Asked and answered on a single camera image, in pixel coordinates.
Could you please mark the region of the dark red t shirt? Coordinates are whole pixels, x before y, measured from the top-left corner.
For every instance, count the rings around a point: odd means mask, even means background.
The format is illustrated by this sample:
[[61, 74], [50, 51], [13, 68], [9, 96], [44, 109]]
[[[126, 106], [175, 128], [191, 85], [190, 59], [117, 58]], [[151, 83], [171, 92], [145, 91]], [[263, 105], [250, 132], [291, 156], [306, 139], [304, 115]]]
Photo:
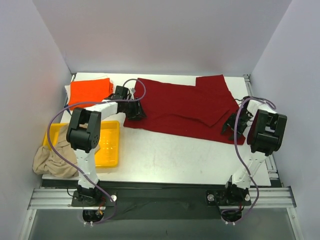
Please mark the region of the dark red t shirt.
[[146, 118], [125, 119], [124, 127], [233, 144], [223, 126], [239, 106], [223, 75], [197, 77], [194, 86], [142, 78], [134, 89]]

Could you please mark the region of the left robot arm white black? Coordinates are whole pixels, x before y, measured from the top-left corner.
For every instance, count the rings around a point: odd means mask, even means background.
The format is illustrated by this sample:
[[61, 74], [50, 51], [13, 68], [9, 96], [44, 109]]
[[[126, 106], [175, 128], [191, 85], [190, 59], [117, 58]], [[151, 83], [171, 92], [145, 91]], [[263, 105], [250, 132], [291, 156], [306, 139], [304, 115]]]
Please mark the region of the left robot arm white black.
[[100, 141], [102, 120], [119, 113], [124, 113], [130, 121], [146, 118], [141, 99], [134, 98], [127, 87], [117, 86], [115, 93], [102, 101], [92, 102], [86, 107], [76, 106], [72, 111], [66, 140], [76, 157], [79, 172], [77, 192], [90, 206], [95, 206], [101, 201], [95, 150]]

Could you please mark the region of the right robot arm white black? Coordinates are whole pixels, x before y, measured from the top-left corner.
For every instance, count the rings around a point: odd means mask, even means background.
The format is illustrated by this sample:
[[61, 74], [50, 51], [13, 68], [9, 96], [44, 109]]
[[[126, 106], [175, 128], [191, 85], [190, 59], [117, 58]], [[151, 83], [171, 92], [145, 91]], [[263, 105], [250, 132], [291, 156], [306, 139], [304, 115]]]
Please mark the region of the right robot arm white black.
[[[222, 190], [222, 200], [233, 204], [237, 200], [248, 201], [249, 188], [253, 177], [267, 157], [277, 152], [283, 142], [288, 117], [276, 112], [276, 106], [269, 100], [260, 97], [246, 96], [241, 100], [239, 109], [230, 115], [222, 125], [221, 134], [232, 130], [229, 137], [233, 141], [235, 152], [241, 167], [231, 175]], [[250, 153], [241, 158], [238, 141], [248, 129], [246, 144]]]

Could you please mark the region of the yellow plastic tray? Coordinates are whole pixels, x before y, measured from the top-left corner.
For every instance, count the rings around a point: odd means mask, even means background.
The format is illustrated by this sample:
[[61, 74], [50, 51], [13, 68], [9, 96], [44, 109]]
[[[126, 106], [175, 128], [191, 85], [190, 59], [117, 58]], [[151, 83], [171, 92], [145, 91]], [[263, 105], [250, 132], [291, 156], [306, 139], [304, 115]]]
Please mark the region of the yellow plastic tray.
[[[66, 126], [67, 123], [53, 123], [50, 127], [50, 140], [54, 147], [58, 142], [60, 130]], [[119, 139], [120, 139], [120, 123], [118, 121], [102, 121], [99, 138], [99, 150], [94, 155], [95, 166], [98, 169], [114, 168], [119, 162]], [[47, 132], [45, 132], [42, 146], [49, 145]]]

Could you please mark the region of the crumpled beige t shirt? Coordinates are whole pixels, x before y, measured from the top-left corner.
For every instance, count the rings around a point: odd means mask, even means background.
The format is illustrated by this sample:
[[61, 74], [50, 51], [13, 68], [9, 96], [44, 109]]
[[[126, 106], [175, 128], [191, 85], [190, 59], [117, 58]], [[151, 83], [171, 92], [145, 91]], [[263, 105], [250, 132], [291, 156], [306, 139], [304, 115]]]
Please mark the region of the crumpled beige t shirt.
[[[71, 148], [71, 144], [66, 140], [68, 126], [67, 124], [60, 129], [57, 145], [54, 148], [69, 162], [77, 165], [76, 154]], [[47, 146], [41, 146], [37, 150], [32, 170], [37, 175], [49, 174], [63, 179], [79, 176], [76, 168], [62, 160], [53, 150], [49, 150]]]

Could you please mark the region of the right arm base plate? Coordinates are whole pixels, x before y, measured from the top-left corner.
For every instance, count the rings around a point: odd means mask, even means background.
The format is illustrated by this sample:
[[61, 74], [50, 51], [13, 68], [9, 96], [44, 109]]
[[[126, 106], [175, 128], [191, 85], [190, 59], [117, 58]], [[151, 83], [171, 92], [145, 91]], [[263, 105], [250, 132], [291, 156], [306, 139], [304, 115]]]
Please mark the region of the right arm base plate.
[[241, 188], [236, 190], [216, 189], [205, 192], [206, 204], [219, 207], [250, 206], [252, 204], [249, 191]]

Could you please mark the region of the aluminium frame rail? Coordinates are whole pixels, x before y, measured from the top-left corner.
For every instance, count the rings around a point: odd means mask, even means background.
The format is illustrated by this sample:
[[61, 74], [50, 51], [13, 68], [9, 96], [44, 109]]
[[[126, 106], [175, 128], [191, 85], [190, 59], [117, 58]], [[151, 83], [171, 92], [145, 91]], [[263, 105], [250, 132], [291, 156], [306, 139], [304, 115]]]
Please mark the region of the aluminium frame rail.
[[[206, 204], [206, 191], [215, 190], [207, 188], [183, 187], [183, 188], [111, 188], [108, 192], [110, 200], [114, 204], [133, 203], [182, 203], [182, 204]], [[71, 206], [74, 189], [35, 189], [32, 193], [28, 209], [30, 210], [59, 210], [59, 209], [81, 209], [96, 210], [104, 209], [106, 206], [98, 207], [73, 207]], [[261, 187], [259, 190], [250, 188], [249, 196], [251, 205], [256, 208], [295, 208], [296, 201], [292, 190], [288, 187]], [[238, 206], [220, 206], [220, 208], [237, 208]]]

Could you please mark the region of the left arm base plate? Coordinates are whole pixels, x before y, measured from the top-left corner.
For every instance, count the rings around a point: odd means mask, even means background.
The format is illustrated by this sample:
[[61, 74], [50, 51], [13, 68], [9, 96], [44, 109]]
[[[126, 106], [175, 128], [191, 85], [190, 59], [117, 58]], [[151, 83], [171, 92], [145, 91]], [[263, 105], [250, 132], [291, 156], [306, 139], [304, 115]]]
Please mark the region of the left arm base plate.
[[85, 196], [74, 191], [72, 195], [72, 207], [112, 207], [114, 203], [105, 195], [98, 193], [97, 196]]

